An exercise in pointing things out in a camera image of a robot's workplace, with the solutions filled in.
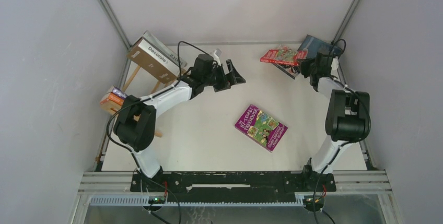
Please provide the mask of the grey ianra book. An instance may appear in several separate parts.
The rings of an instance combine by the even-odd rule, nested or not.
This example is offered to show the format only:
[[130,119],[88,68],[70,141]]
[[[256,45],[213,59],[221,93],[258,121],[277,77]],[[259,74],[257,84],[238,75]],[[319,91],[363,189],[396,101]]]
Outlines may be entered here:
[[158,53],[164,55],[168,60],[172,61],[177,66],[179,66],[179,64],[181,65],[181,68],[185,68],[188,66],[188,63],[184,59],[179,59],[178,55],[174,51],[163,44],[148,30],[144,32],[142,38],[145,39],[150,45],[152,45]]

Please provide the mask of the purple Treehouse book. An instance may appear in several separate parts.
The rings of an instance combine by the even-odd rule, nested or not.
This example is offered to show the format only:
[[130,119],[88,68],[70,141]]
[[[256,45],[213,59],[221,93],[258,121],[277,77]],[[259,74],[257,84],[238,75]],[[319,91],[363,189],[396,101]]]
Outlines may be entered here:
[[288,127],[254,104],[250,104],[235,123],[235,128],[272,152]]

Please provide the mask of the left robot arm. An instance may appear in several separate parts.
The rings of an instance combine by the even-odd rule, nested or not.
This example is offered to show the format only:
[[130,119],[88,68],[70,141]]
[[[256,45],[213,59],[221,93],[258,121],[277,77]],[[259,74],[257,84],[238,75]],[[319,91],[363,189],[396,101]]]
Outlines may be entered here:
[[206,87],[215,92],[244,84],[246,80],[232,61],[220,61],[220,51],[201,51],[192,67],[166,88],[143,97],[127,96],[122,107],[109,119],[106,135],[112,143],[126,149],[132,156],[136,171],[144,176],[143,184],[151,191],[163,185],[162,167],[150,147],[155,138],[156,120],[176,105],[194,99]]

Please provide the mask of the purple white cartoon book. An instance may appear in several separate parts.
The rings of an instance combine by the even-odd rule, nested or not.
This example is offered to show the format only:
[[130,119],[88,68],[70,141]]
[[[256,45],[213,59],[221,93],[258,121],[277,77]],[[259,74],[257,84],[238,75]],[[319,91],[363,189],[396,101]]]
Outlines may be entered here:
[[112,93],[122,99],[125,99],[127,97],[127,94],[116,86],[110,87],[110,89],[107,91],[107,93]]

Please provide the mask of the wooden book rack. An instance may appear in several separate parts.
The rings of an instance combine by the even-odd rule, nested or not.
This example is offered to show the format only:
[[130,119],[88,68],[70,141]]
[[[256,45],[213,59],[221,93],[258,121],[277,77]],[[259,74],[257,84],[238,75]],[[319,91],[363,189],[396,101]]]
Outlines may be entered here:
[[[126,93],[136,97],[151,94],[157,80],[147,71],[141,69],[136,74],[134,81],[129,85]],[[106,90],[119,84],[118,69],[101,69],[96,71],[97,99],[106,93]],[[159,118],[158,130],[164,136],[160,138],[162,142],[170,140],[190,141],[200,137],[200,127],[194,126],[193,120],[198,120],[198,114],[193,113],[195,103],[183,103],[174,109],[169,110]]]

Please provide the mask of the brown white Decorate book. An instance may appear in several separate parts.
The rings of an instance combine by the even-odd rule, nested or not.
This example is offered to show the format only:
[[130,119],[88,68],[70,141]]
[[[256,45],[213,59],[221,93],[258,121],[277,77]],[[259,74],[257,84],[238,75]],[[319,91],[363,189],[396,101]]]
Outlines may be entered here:
[[163,84],[178,77],[179,67],[144,38],[140,38],[126,56]]

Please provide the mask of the red Treehouse book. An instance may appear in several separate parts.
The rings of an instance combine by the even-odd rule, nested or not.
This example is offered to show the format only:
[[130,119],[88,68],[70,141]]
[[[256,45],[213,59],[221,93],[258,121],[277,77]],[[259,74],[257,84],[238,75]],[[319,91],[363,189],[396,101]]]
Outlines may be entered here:
[[261,58],[260,62],[287,66],[298,66],[300,62],[307,58],[307,50],[294,50],[287,46],[279,46],[268,50]]

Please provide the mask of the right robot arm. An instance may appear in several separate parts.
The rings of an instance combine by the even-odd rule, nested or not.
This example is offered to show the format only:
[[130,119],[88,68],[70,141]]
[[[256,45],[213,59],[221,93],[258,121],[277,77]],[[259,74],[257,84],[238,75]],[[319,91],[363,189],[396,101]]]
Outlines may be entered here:
[[300,45],[307,55],[299,62],[301,75],[329,100],[324,125],[327,136],[308,162],[311,171],[302,176],[302,185],[310,191],[322,185],[321,174],[332,173],[346,148],[366,139],[371,130],[369,93],[351,89],[332,73],[346,47],[344,39],[327,43],[311,35]]

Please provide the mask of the orange Treehouse book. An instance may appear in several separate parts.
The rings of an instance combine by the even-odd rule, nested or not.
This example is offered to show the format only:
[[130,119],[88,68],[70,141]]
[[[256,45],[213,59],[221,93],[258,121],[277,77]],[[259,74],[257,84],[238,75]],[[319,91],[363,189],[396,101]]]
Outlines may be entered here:
[[114,114],[117,112],[123,105],[124,99],[117,96],[116,94],[110,92],[106,93],[100,101],[100,107],[110,113]]

